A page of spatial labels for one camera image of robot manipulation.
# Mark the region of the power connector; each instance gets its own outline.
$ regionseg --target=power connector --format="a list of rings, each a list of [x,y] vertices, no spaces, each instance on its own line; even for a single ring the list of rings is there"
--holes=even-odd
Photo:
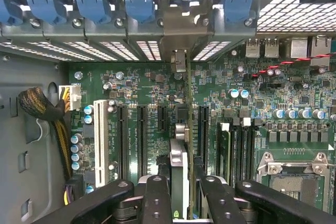
[[[75,85],[64,85],[64,86],[58,86],[58,93],[59,98],[62,93],[62,88],[69,88],[70,92],[70,111],[72,110],[80,110],[81,107],[81,87],[75,86]]]

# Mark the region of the green circuit board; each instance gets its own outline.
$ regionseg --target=green circuit board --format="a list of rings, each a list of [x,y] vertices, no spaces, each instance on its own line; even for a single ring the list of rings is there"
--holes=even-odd
[[[327,72],[318,76],[309,75],[309,68],[293,69],[287,66],[281,68],[282,74],[278,77],[259,76],[254,80],[244,80],[242,73],[235,73],[238,66],[244,67],[244,73],[256,73],[261,69],[280,62],[279,59],[247,59],[245,57],[233,57],[222,55],[215,62],[194,62],[191,65],[192,94],[193,94],[193,143],[194,154],[199,153],[200,139],[200,106],[208,108],[206,115],[207,142],[205,169],[209,175],[216,175],[218,167],[217,144],[218,130],[217,123],[223,122],[223,110],[233,109],[248,111],[252,119],[261,119],[262,124],[254,131],[254,148],[252,149],[251,177],[256,179],[257,168],[262,159],[263,153],[271,152],[276,161],[281,162],[312,162],[318,153],[325,153],[329,164],[335,164],[335,139],[334,124],[327,120],[330,116],[330,106],[336,101],[336,74]],[[137,183],[138,174],[138,105],[146,105],[146,125],[147,125],[147,148],[146,148],[146,173],[157,174],[158,166],[156,158],[159,155],[169,153],[169,139],[174,137],[176,104],[185,101],[188,93],[187,75],[174,75],[171,72],[169,63],[73,63],[70,68],[70,83],[81,85],[82,109],[93,104],[95,100],[116,100],[117,104],[124,104],[128,108],[127,115],[127,139],[128,155],[127,179]],[[76,80],[74,73],[81,71],[83,78]],[[123,72],[124,78],[117,80],[117,72]],[[298,88],[297,82],[289,80],[289,77],[300,77],[300,83],[306,83],[308,87]],[[115,84],[115,89],[106,91],[102,88],[107,81]],[[265,82],[283,83],[281,89],[260,90],[260,84]],[[245,89],[249,92],[247,99],[231,98],[230,89]],[[169,96],[173,95],[175,101],[170,101]],[[158,127],[158,106],[166,108],[167,129],[162,131]],[[301,109],[318,109],[325,113],[325,120],[317,119],[274,119],[272,112],[275,109],[292,109],[296,112]],[[85,114],[83,110],[71,113],[72,134],[83,134]],[[117,114],[109,113],[109,161],[117,161],[120,155],[120,144],[118,142]],[[317,142],[279,142],[270,141],[269,134],[275,132],[323,132],[323,141]],[[83,142],[83,167],[79,173],[94,170],[95,151],[94,139],[85,136]],[[234,152],[246,146],[236,146]],[[305,177],[300,172],[289,171],[297,177]],[[110,179],[118,178],[116,170],[110,171]],[[262,183],[270,185],[273,183],[272,176],[265,176]],[[330,168],[329,178],[319,176],[316,185],[316,199],[313,205],[328,212],[333,208],[333,188],[334,188],[334,168]]]

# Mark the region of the white connector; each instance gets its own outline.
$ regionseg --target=white connector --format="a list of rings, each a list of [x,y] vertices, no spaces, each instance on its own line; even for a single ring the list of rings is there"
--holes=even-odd
[[[81,107],[81,100],[82,100],[82,95],[81,95],[81,88],[80,86],[75,86],[75,85],[64,85],[64,86],[58,86],[58,94],[59,98],[62,93],[62,88],[69,88],[70,89],[70,111],[72,110],[80,110]]]
[[[109,181],[109,152],[108,152],[108,124],[107,100],[93,102],[94,109],[94,170],[96,172],[96,187],[102,187]]]

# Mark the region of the screw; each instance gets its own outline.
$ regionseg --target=screw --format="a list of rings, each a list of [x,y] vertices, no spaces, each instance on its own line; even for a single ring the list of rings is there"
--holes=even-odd
[[[205,18],[203,21],[202,21],[202,26],[208,26],[209,25],[209,19],[208,18]]]
[[[163,27],[163,19],[159,18],[157,24],[158,26]]]
[[[119,187],[127,187],[128,184],[126,182],[120,182],[118,186]]]
[[[252,25],[253,19],[252,18],[248,18],[247,20],[244,21],[244,25],[245,26],[250,26]]]
[[[124,20],[121,19],[121,18],[117,18],[116,21],[115,21],[115,26],[117,27],[123,27],[124,26]]]
[[[215,181],[215,178],[208,176],[208,177],[206,177],[206,180],[209,181],[209,182],[213,182],[213,181]]]
[[[8,55],[5,55],[4,57],[2,57],[2,60],[3,60],[4,62],[9,61],[9,60],[10,60],[10,57],[9,57]]]
[[[80,19],[77,19],[75,18],[73,21],[72,21],[72,24],[73,26],[75,27],[80,27],[82,25],[82,21]]]
[[[155,178],[153,178],[153,180],[154,180],[154,181],[161,181],[162,178],[160,178],[160,177],[155,177]]]
[[[78,71],[74,74],[74,78],[77,80],[81,80],[83,78],[82,72]]]
[[[41,26],[41,22],[38,19],[35,18],[31,18],[29,20],[29,23],[33,26],[33,27],[40,27]]]
[[[249,182],[243,182],[243,186],[247,187],[247,188],[252,187],[251,183],[249,183]]]

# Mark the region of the white pci slot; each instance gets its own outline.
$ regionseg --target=white pci slot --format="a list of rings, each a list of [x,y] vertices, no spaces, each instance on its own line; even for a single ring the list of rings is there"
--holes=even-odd
[[[94,107],[94,162],[96,172],[96,187],[102,187],[109,181],[109,152],[108,152],[108,125],[107,100],[93,102]]]

